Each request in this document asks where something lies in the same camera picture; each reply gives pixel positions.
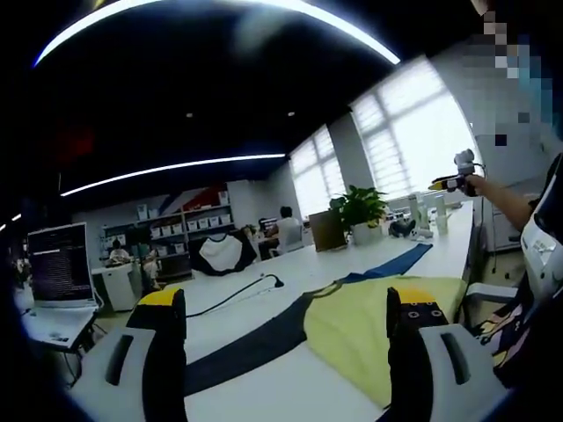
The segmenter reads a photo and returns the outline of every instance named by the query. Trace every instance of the monitor screen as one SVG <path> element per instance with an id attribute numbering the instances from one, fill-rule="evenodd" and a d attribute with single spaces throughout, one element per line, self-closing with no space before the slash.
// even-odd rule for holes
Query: monitor screen
<path id="1" fill-rule="evenodd" d="M 30 233 L 28 242 L 35 301 L 93 300 L 85 224 Z"/>

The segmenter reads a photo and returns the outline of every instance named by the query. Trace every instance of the ceiling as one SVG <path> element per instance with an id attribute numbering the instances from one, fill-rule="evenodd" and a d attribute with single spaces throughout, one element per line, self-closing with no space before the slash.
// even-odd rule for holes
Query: ceiling
<path id="1" fill-rule="evenodd" d="M 19 211 L 22 196 L 56 195 L 59 184 L 66 191 L 161 165 L 289 153 L 393 71 L 374 51 L 312 18 L 204 0 L 124 11 L 66 41 L 33 69 L 39 52 L 85 16 L 89 3 L 40 2 L 13 12 L 28 18 L 9 52 L 0 223 Z M 455 7 L 447 0 L 310 3 L 360 27 L 403 62 L 434 55 L 482 25 L 469 0 Z M 261 179 L 281 163 L 154 173 L 65 200 L 74 209 L 99 207 Z"/>

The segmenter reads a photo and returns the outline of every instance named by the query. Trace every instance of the sleeve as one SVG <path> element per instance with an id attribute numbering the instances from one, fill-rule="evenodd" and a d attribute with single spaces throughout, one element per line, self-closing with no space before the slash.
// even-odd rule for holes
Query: sleeve
<path id="1" fill-rule="evenodd" d="M 544 196 L 544 193 L 547 190 L 547 186 L 549 186 L 549 184 L 551 183 L 552 177 L 555 174 L 555 171 L 557 170 L 557 168 L 559 166 L 559 161 L 561 160 L 562 156 L 563 155 L 561 155 L 561 154 L 556 156 L 555 159 L 553 160 L 552 165 L 549 166 L 549 170 L 547 171 L 547 178 L 545 178 L 545 185 L 544 185 L 544 190 L 542 191 L 542 194 L 536 200 L 531 200 L 529 202 L 529 204 L 530 204 L 530 206 L 532 207 L 533 210 L 536 209 L 537 205 L 539 204 L 539 201 L 542 200 L 542 197 Z"/>

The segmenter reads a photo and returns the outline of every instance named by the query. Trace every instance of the potted plant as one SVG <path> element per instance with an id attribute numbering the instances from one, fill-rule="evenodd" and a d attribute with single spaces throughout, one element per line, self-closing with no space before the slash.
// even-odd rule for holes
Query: potted plant
<path id="1" fill-rule="evenodd" d="M 385 216 L 385 202 L 375 187 L 360 188 L 350 185 L 350 193 L 330 202 L 331 209 L 340 213 L 344 228 L 352 233 L 355 244 L 367 244 L 381 232 L 379 220 Z"/>

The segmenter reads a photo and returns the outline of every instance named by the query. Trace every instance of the green leaves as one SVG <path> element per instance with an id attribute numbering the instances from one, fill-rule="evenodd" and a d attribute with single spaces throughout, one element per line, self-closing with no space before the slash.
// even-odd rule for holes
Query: green leaves
<path id="1" fill-rule="evenodd" d="M 347 230 L 363 222 L 378 221 L 385 215 L 385 201 L 375 187 L 362 188 L 350 185 L 350 193 L 335 198 L 330 208 L 336 209 Z"/>

